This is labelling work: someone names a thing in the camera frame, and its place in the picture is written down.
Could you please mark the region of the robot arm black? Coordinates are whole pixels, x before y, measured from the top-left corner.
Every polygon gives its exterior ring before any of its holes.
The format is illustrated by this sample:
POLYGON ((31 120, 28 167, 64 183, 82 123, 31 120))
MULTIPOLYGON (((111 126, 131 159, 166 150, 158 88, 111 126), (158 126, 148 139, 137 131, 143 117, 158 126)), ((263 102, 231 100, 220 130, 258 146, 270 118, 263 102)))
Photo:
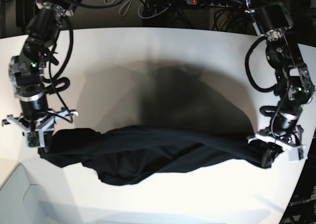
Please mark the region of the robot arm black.
POLYGON ((70 45, 66 59, 56 76, 44 77, 44 69, 58 65, 54 57, 57 40, 66 23, 70 26, 72 16, 82 0, 35 0, 38 13, 29 21, 26 27, 27 38, 21 53, 11 58, 8 75, 13 87, 14 97, 19 100, 21 114, 18 117, 8 115, 2 125, 15 125, 21 131, 25 144, 30 148, 47 149, 54 132, 56 120, 73 121, 76 110, 63 106, 56 112, 50 109, 47 95, 59 93, 67 89, 70 81, 62 78, 62 87, 57 87, 61 72, 65 69, 72 52, 74 37, 70 31, 70 45))
POLYGON ((311 102, 315 86, 292 31, 293 20, 282 0, 242 1, 259 35, 245 57, 247 78, 257 91, 273 92, 280 98, 276 106, 260 108, 260 113, 270 118, 270 124, 248 137, 248 142, 259 140, 262 143, 263 167, 271 165, 283 151, 289 152, 291 161, 305 160, 308 153, 302 144, 304 130, 297 122, 303 105, 311 102), (276 76, 276 84, 268 88, 262 88, 255 82, 249 65, 253 50, 263 41, 267 44, 266 59, 276 76))

